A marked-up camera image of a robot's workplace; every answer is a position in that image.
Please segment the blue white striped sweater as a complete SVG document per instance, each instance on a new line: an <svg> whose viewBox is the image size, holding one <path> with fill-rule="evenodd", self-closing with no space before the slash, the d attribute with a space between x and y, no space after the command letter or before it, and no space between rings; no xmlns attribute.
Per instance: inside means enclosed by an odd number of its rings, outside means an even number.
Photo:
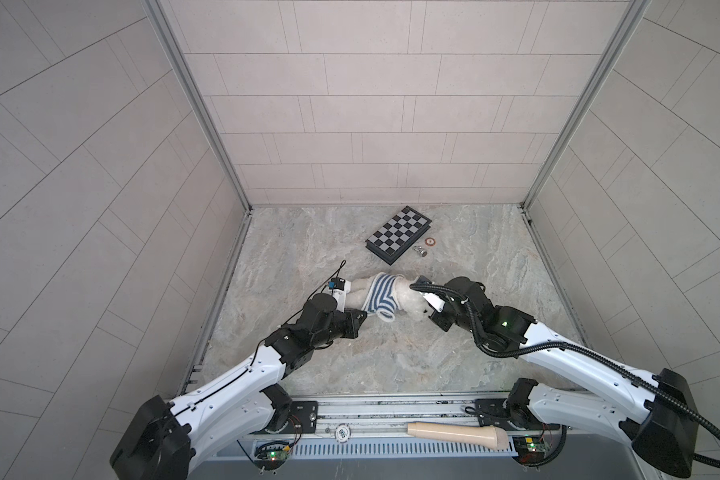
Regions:
<svg viewBox="0 0 720 480"><path fill-rule="evenodd" d="M402 275L388 273L375 275L368 287L362 309L386 323L394 322L396 312L401 309L395 294L395 286L402 279Z"/></svg>

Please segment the white teddy bear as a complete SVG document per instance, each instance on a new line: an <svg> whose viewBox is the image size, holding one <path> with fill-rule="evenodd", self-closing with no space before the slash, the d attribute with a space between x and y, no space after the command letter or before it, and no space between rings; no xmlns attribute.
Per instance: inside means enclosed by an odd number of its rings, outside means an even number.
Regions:
<svg viewBox="0 0 720 480"><path fill-rule="evenodd" d="M351 291L348 293L346 299L347 308L363 310L362 306L367 290L374 276L351 281ZM427 315L433 311L422 294L410 288L412 283L412 280L408 280L403 276L403 279L395 286L395 294L401 307L401 309L396 312L396 317L400 313Z"/></svg>

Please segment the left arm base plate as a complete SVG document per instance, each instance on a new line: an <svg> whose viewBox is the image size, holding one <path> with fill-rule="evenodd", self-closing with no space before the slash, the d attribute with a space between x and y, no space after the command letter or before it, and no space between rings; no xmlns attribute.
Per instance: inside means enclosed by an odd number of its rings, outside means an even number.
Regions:
<svg viewBox="0 0 720 480"><path fill-rule="evenodd" d="M270 424L263 432L269 435L294 435L298 431L314 434L317 429L318 409L317 401L295 401L280 427Z"/></svg>

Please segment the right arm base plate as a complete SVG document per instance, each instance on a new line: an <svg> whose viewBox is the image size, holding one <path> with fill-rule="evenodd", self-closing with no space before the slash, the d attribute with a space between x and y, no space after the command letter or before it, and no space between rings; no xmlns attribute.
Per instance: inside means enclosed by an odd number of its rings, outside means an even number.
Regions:
<svg viewBox="0 0 720 480"><path fill-rule="evenodd" d="M506 431L558 431L559 424L542 423L530 410L529 399L478 399L470 413L481 426L496 426Z"/></svg>

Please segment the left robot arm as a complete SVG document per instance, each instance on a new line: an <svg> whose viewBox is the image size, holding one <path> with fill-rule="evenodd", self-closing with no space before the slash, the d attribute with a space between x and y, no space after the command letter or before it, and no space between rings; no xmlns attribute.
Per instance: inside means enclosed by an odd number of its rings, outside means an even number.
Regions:
<svg viewBox="0 0 720 480"><path fill-rule="evenodd" d="M292 399L280 381L336 339L355 339L366 312L341 309L317 293L299 318L273 331L254 353L214 380L171 400L144 402L110 456L120 479L185 479L241 437L278 430Z"/></svg>

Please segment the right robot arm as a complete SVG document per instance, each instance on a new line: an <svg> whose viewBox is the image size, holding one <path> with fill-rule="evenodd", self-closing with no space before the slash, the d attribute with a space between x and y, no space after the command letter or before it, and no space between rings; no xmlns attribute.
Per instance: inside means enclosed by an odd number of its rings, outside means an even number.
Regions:
<svg viewBox="0 0 720 480"><path fill-rule="evenodd" d="M575 427L626 443L646 463L688 478L701 426L690 386L680 374L658 374L621 364L556 333L533 316L493 304L483 284L457 277L445 285L413 286L433 307L432 321L468 331L476 347L497 359L522 358L585 388L564 394L521 379L510 394L514 424Z"/></svg>

